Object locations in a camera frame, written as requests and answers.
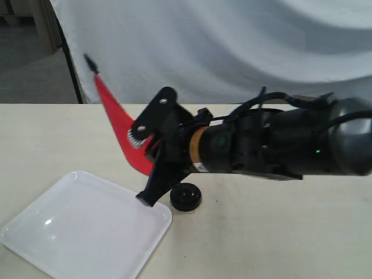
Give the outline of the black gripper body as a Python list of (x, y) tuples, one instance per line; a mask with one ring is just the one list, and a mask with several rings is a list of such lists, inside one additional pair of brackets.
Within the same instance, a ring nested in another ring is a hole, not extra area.
[(189, 154), (194, 132), (209, 125), (209, 109), (201, 108), (193, 115), (176, 104), (163, 125), (165, 145), (160, 152), (161, 174), (164, 186), (176, 186), (191, 173), (195, 173)]

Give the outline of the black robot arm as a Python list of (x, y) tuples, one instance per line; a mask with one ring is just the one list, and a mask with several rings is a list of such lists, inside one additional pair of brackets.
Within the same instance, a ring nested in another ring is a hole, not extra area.
[(240, 174), (269, 180), (371, 173), (371, 103), (331, 93), (312, 101), (283, 92), (260, 94), (230, 114), (192, 115), (162, 88), (137, 117), (128, 138), (152, 164), (137, 195), (152, 207), (181, 191), (192, 173)]

